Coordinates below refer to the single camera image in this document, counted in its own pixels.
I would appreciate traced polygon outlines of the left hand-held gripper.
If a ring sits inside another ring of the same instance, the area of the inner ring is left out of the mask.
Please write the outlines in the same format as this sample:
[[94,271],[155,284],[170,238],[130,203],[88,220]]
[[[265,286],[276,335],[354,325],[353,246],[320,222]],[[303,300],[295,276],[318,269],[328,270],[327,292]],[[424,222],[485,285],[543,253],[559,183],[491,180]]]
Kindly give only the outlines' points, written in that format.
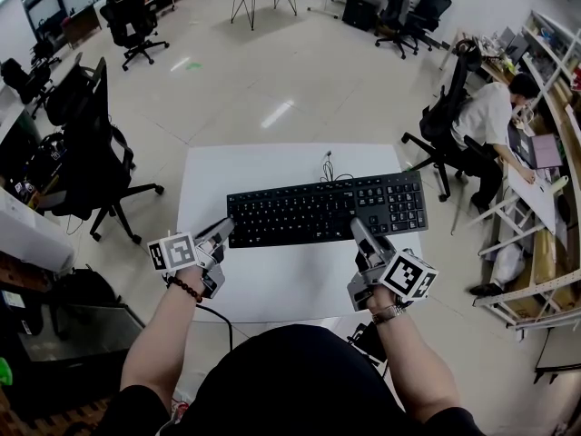
[[221,268],[223,244],[234,227],[231,218],[223,218],[195,237],[191,233],[177,233],[147,243],[154,270],[172,274],[190,267],[201,268],[205,287],[202,297],[213,298],[225,282]]

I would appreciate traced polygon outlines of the black keyboard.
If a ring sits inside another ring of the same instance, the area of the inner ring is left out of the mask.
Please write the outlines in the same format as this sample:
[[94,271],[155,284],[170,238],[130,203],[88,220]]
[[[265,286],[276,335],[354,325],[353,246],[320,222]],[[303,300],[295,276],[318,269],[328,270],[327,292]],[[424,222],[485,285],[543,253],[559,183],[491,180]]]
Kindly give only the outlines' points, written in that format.
[[351,240],[355,218],[375,236],[428,229],[418,172],[229,194],[227,216],[232,249]]

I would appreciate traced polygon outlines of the person's left forearm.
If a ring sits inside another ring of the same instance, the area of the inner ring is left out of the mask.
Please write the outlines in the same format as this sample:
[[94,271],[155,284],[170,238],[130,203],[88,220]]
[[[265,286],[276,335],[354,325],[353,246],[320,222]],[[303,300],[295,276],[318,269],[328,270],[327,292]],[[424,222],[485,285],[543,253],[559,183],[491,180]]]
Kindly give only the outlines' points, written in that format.
[[133,343],[123,365],[121,388],[144,386],[170,407],[182,373],[188,331],[197,300],[202,294],[202,269],[190,267],[176,273],[180,285],[171,284],[152,319]]

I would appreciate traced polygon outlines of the silver wristwatch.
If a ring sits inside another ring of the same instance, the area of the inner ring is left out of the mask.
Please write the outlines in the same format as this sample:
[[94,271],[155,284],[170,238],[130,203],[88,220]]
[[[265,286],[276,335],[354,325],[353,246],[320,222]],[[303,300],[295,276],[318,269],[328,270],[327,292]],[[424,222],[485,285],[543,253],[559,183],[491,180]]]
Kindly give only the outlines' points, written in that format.
[[405,309],[400,305],[392,304],[374,312],[372,314],[372,321],[375,325],[380,325],[402,315],[404,312]]

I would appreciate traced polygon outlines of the white square table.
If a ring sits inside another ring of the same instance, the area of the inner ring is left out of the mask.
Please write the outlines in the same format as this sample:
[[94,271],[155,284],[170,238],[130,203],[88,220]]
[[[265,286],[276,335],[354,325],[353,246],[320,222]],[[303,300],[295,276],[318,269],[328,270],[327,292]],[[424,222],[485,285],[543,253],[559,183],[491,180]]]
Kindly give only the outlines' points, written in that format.
[[[194,147],[182,177],[180,232],[197,234],[227,214],[230,193],[316,183],[326,153],[337,173],[397,173],[389,144],[245,144]],[[353,311],[347,285],[356,272],[353,241],[231,249],[225,283],[204,305],[232,323],[299,322]]]

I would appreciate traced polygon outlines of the black belt device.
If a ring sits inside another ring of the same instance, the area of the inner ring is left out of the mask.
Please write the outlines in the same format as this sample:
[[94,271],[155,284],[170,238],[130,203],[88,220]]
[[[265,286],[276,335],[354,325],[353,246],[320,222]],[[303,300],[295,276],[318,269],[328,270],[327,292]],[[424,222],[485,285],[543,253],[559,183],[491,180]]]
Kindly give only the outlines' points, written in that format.
[[387,360],[374,322],[360,323],[355,332],[347,337],[347,342],[362,352],[368,361],[376,367]]

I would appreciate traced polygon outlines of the black shoe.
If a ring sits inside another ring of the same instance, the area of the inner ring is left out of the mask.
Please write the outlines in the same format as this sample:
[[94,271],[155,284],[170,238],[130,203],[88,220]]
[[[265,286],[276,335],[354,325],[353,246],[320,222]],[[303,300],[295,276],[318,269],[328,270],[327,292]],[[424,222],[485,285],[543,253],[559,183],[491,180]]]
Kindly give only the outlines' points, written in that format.
[[477,297],[493,297],[504,293],[503,289],[493,282],[477,285],[468,292]]

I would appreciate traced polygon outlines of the black backpack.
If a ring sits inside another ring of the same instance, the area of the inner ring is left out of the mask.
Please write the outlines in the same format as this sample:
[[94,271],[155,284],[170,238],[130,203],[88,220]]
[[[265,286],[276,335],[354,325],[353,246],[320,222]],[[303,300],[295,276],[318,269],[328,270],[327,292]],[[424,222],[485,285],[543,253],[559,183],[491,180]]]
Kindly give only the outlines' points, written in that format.
[[91,268],[75,269],[58,279],[54,295],[70,304],[108,306],[119,302],[111,285]]

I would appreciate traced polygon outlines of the large black office chair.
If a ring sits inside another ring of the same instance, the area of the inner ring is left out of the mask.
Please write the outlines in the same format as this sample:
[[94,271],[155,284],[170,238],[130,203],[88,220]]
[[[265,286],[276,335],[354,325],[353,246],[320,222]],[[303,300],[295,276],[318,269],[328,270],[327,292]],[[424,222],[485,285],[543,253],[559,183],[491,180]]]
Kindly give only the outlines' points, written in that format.
[[64,151],[51,184],[39,197],[37,209],[56,216],[75,216],[87,221],[97,213],[90,235],[101,240],[99,225],[110,215],[117,217],[133,243],[135,234],[121,206],[121,200],[164,187],[157,183],[132,186],[135,167],[133,150],[123,133],[113,125],[108,109],[107,66],[99,60],[95,68],[74,63],[48,99],[47,117],[61,128]]

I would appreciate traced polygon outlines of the person's black clothing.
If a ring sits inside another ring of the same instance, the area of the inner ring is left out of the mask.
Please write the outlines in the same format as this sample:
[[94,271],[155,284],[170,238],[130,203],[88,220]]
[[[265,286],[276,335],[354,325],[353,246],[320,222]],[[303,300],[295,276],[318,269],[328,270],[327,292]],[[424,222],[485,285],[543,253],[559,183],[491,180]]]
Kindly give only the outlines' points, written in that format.
[[208,373],[172,422],[143,386],[120,391],[93,436],[485,436],[451,408],[421,423],[379,372],[327,329],[293,324],[250,338]]

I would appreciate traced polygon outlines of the red and white plastic bag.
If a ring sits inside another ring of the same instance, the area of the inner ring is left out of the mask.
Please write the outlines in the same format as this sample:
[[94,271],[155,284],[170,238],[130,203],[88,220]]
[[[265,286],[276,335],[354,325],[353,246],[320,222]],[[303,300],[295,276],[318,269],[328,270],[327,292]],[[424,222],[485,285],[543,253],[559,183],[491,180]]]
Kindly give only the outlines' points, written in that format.
[[184,413],[188,410],[192,398],[188,394],[183,394],[179,390],[176,390],[172,396],[172,421],[179,422],[182,419]]

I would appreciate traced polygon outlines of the white cabinet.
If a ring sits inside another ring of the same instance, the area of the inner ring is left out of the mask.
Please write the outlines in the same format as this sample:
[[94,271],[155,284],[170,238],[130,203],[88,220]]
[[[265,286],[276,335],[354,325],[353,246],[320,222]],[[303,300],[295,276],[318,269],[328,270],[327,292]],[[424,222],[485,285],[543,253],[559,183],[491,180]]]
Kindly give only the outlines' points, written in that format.
[[0,187],[0,251],[24,263],[59,273],[75,251],[64,230]]

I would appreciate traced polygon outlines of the large black case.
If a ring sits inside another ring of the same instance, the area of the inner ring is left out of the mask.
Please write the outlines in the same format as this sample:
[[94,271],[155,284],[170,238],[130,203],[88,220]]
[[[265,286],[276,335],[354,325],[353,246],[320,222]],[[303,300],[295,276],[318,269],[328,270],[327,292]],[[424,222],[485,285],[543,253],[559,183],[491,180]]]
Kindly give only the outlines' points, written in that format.
[[144,326],[117,294],[108,306],[59,300],[54,284],[63,276],[0,252],[0,357],[14,377],[0,389],[24,420],[117,392]]

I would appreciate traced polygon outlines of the open laptop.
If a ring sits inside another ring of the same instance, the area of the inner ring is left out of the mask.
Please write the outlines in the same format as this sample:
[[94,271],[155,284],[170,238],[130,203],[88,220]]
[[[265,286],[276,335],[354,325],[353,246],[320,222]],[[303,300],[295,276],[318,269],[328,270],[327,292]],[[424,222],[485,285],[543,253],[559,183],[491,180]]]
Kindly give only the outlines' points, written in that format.
[[508,126],[509,146],[532,169],[556,168],[563,164],[553,134],[527,135],[523,130]]

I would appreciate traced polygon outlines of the black computer case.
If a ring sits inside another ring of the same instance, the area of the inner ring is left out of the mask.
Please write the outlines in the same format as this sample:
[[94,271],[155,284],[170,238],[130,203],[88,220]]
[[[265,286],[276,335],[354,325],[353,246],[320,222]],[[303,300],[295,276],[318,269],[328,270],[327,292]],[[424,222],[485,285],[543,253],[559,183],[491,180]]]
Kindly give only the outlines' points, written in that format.
[[341,21],[368,32],[376,23],[379,0],[346,0]]

